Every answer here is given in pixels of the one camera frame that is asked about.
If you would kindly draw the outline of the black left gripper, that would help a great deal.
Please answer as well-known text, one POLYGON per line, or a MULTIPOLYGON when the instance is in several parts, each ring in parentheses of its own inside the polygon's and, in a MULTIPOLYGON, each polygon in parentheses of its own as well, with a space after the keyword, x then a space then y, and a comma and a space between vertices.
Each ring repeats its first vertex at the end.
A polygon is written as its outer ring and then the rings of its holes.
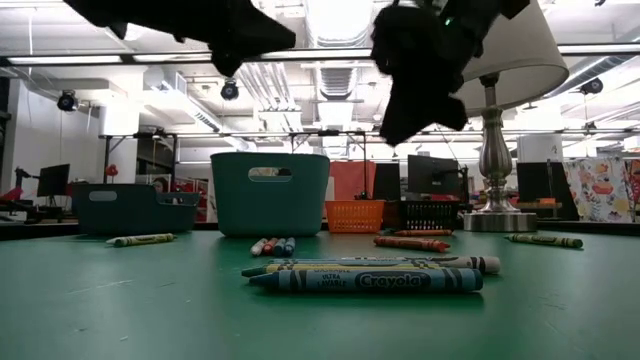
POLYGON ((218 72, 232 77, 245 59, 293 48, 296 34, 250 0, 117 0, 110 6, 126 23, 208 44, 218 72))

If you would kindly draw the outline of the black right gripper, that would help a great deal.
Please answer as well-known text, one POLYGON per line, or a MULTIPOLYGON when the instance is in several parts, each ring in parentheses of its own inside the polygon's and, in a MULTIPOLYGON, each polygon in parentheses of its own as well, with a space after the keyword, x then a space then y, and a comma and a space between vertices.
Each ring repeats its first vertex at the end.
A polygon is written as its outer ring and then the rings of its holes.
MULTIPOLYGON (((371 59, 398 84, 427 81, 437 91, 457 92, 462 71, 480 55, 480 12, 471 3, 409 7, 393 3, 378 13, 371 34, 371 59)), ((380 136, 399 145, 431 124, 460 131, 464 103, 454 97, 391 93, 380 136)))

